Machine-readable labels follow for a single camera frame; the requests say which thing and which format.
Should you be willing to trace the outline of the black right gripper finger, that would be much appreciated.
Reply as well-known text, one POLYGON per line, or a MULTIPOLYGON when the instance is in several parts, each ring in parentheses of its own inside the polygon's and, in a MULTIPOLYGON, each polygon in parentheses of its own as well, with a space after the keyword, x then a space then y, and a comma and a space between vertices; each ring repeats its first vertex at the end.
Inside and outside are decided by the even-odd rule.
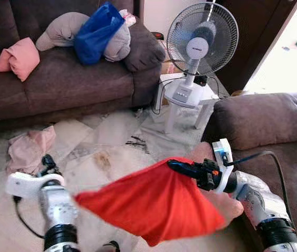
POLYGON ((193 179, 201 178, 201 165, 198 163, 187 163, 178 161, 176 159, 168 160, 168 167, 175 172, 178 172, 182 175, 186 175, 187 177, 193 179))

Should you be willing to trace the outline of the brown fabric sofa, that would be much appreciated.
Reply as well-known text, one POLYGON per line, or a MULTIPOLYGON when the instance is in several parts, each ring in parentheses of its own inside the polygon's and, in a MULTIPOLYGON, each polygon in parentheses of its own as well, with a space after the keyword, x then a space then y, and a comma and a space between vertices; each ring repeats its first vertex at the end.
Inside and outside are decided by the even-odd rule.
MULTIPOLYGON (((62 14, 91 15, 105 2, 141 16, 143 0, 0 0, 0 53, 24 38, 37 41, 62 14)), ((121 61, 85 66, 73 48, 55 47, 40 53, 24 81, 0 72, 0 131, 150 104, 165 51, 141 20, 129 33, 121 61)))

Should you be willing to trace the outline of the pale pink cloth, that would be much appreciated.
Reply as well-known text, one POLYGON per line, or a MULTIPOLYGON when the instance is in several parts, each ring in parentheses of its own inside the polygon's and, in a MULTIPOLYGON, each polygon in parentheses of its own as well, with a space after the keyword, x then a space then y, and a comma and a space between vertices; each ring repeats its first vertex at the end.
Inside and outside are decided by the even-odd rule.
POLYGON ((44 130, 28 131, 9 139, 7 152, 11 160, 7 163, 7 173, 22 172, 35 175, 41 166, 42 157, 54 144, 56 132, 53 125, 44 130))

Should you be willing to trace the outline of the white plastic stool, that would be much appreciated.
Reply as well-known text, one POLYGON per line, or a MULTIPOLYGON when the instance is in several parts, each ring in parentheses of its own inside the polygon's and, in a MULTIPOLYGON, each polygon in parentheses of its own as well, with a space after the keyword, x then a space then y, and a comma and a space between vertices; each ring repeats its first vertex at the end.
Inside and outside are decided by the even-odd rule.
POLYGON ((165 129, 163 130, 166 134, 174 132, 174 126, 180 108, 189 110, 199 109, 194 128, 205 128, 209 120, 209 115, 213 112, 214 103, 220 98, 223 98, 226 94, 220 94, 221 89, 218 86, 218 79, 214 75, 210 75, 205 87, 194 86, 191 98, 189 98, 187 102, 180 102, 172 98, 172 96, 174 92, 177 91, 180 82, 184 80, 184 73, 160 75, 160 82, 158 84, 158 91, 153 108, 156 111, 165 111, 167 113, 167 117, 165 118, 165 129))

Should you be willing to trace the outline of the black power adapter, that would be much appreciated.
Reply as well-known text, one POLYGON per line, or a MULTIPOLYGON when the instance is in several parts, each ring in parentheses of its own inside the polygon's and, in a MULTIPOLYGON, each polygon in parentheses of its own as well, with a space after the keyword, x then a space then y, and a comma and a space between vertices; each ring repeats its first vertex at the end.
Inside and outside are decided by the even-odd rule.
POLYGON ((208 77, 206 75, 195 76, 193 82, 199 86, 205 87, 208 84, 208 77))

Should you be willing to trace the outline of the white table fan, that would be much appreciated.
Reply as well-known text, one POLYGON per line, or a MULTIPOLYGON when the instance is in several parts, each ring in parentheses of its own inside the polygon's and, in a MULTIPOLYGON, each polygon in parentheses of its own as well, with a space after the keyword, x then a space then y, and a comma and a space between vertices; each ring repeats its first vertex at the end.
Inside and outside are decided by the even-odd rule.
POLYGON ((185 77, 167 84, 163 96, 185 108, 204 100, 196 76, 208 76, 222 69, 239 43, 239 27, 232 13, 219 3, 203 2, 182 10, 173 20, 167 36, 167 52, 185 77))

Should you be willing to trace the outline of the beige long cushion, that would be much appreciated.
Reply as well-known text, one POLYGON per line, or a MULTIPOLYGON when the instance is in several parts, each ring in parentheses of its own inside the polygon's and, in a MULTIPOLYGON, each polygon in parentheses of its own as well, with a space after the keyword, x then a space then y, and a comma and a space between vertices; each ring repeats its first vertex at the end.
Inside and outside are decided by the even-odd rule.
MULTIPOLYGON (((90 17, 78 12, 62 14, 50 22, 45 32, 35 43, 40 51, 46 51, 57 47, 71 47, 74 45, 74 38, 79 29, 90 17)), ((130 53, 130 31, 126 24, 123 24, 116 34, 110 39, 104 50, 104 57, 107 61, 120 61, 130 53)))

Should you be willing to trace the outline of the blue bag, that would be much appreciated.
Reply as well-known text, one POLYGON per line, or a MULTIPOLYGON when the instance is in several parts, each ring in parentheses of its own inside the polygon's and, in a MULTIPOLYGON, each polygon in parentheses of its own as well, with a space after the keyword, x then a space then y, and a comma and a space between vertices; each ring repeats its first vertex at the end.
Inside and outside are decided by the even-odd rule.
POLYGON ((125 19, 118 9, 105 2, 83 24, 74 39, 76 55, 84 66, 96 64, 125 19))

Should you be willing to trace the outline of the dark brown wooden door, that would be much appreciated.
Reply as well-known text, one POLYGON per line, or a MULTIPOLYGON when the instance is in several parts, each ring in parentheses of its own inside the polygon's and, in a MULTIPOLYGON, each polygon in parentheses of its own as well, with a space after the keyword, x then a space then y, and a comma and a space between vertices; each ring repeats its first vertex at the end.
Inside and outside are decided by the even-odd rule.
POLYGON ((244 89, 297 0, 216 0, 234 16, 239 43, 230 62, 216 72, 229 94, 244 89))

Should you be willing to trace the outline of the white patterned cloth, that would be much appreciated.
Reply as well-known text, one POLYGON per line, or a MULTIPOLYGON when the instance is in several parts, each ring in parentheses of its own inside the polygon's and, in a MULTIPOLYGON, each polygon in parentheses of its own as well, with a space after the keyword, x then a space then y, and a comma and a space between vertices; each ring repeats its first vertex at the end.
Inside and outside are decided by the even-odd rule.
POLYGON ((136 16, 134 16, 129 10, 122 9, 119 11, 119 14, 125 19, 125 24, 130 27, 133 26, 133 24, 136 24, 137 19, 136 16))

